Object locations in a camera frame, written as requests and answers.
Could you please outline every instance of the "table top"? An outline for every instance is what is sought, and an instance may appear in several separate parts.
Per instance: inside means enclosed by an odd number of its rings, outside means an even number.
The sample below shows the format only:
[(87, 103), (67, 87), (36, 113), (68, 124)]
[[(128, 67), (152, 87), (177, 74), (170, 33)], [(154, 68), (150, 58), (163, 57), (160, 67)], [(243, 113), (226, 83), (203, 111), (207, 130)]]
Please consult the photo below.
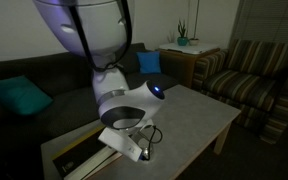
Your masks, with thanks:
[[(175, 178), (240, 113), (236, 108), (181, 85), (164, 91), (164, 94), (165, 103), (153, 118), (155, 125), (163, 132), (163, 140), (154, 144), (151, 160), (133, 162), (122, 156), (94, 174), (92, 179)], [(77, 134), (86, 133), (91, 125), (87, 126), (42, 144), (46, 180), (60, 179), (51, 155), (63, 148), (63, 144), (76, 139), (74, 136)]]
[(195, 54), (195, 55), (202, 54), (204, 52), (210, 51), (212, 49), (216, 49), (218, 47), (219, 47), (218, 44), (210, 44), (210, 43), (202, 43), (202, 42), (199, 42), (196, 46), (190, 46), (190, 45), (179, 46), (176, 43), (163, 44), (159, 46), (160, 49), (179, 51), (182, 53)]

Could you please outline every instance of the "striped armchair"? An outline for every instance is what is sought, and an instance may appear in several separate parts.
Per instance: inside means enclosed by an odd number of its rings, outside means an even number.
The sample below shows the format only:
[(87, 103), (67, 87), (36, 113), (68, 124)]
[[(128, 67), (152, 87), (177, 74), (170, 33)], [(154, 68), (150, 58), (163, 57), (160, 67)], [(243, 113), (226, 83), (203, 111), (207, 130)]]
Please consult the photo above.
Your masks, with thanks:
[(192, 88), (241, 109), (234, 122), (275, 144), (288, 125), (288, 44), (234, 40), (196, 62)]

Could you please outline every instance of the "book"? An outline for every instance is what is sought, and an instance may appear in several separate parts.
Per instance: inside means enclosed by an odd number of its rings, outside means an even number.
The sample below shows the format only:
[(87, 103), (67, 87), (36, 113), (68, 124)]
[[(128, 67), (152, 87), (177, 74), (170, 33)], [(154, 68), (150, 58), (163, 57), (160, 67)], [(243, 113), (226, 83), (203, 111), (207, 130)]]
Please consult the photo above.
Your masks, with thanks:
[(98, 140), (104, 126), (99, 126), (72, 142), (53, 157), (64, 180), (86, 179), (121, 156)]

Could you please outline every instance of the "blue pillow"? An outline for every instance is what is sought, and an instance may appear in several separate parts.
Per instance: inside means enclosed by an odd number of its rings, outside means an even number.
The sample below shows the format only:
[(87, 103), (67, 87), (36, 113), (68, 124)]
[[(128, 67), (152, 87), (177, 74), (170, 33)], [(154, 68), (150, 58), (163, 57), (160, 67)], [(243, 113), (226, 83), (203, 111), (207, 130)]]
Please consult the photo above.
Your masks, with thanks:
[(137, 52), (141, 73), (161, 73), (160, 52)]
[(16, 114), (37, 114), (52, 101), (25, 76), (0, 80), (0, 103)]

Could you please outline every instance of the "side table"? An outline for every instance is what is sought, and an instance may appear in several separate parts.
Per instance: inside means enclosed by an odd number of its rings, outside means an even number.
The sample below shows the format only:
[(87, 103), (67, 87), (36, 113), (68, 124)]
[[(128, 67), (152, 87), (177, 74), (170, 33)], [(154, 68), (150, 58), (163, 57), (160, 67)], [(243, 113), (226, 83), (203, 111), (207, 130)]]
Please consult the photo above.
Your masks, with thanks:
[(159, 46), (160, 58), (165, 59), (170, 64), (181, 63), (185, 67), (185, 72), (177, 74), (175, 77), (181, 85), (191, 88), (194, 74), (195, 62), (204, 56), (213, 54), (220, 49), (217, 44), (198, 43), (197, 46), (178, 46), (175, 43), (163, 44)]

